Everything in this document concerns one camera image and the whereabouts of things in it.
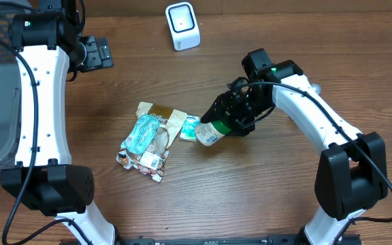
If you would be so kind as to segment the green lid white jar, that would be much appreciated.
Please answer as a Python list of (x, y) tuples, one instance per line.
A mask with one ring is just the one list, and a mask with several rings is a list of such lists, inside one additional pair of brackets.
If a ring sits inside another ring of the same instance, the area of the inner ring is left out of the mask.
[(201, 122), (195, 126), (195, 136), (204, 146), (215, 144), (230, 132), (231, 129), (221, 120), (215, 120), (208, 123)]

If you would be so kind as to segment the teal Kleenex tissue pack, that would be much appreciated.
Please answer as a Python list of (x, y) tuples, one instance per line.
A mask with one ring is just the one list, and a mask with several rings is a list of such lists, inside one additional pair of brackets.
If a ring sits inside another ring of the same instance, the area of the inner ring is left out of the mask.
[(180, 140), (196, 142), (195, 127), (200, 123), (200, 117), (188, 115), (180, 131)]

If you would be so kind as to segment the yellow oil bottle silver cap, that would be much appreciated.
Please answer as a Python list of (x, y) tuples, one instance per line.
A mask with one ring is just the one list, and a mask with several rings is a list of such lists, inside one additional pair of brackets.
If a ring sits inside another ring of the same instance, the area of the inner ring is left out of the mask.
[(314, 92), (316, 94), (320, 94), (321, 93), (321, 86), (319, 84), (311, 84), (312, 89), (314, 90)]

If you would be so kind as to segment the teal wet wipes pack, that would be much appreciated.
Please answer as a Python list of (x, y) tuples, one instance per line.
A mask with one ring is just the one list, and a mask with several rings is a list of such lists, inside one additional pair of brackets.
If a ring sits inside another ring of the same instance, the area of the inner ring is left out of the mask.
[(148, 148), (159, 126), (160, 122), (154, 116), (142, 114), (120, 147), (135, 154), (142, 154)]

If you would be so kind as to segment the brown Pantree snack bag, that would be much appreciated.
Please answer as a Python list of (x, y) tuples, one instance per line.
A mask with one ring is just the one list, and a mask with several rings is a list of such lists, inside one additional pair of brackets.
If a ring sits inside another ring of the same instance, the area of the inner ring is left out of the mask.
[(137, 120), (142, 114), (154, 116), (159, 120), (160, 126), (142, 154), (129, 152), (120, 148), (116, 161), (125, 169), (136, 169), (156, 182), (163, 179), (166, 160), (176, 136), (180, 132), (187, 113), (161, 105), (141, 102), (136, 111)]

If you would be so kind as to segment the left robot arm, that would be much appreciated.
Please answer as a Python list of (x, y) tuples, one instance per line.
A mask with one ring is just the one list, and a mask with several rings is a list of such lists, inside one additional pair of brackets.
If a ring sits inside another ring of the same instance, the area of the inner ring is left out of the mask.
[(20, 141), (0, 173), (17, 205), (64, 224), (79, 244), (117, 244), (119, 234), (94, 202), (88, 167), (73, 165), (65, 130), (65, 85), (113, 65), (104, 38), (84, 36), (81, 1), (41, 1), (12, 19), (9, 36), (21, 78)]

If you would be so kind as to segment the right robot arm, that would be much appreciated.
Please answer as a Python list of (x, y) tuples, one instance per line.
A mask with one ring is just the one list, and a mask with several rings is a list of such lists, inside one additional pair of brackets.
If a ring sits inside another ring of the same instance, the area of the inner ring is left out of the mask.
[(269, 244), (359, 244), (346, 235), (388, 193), (385, 143), (338, 116), (293, 62), (273, 63), (262, 48), (242, 60), (245, 76), (229, 84), (195, 127), (197, 140), (211, 146), (226, 135), (245, 136), (279, 108), (314, 146), (319, 163), (314, 218), (297, 235), (270, 235)]

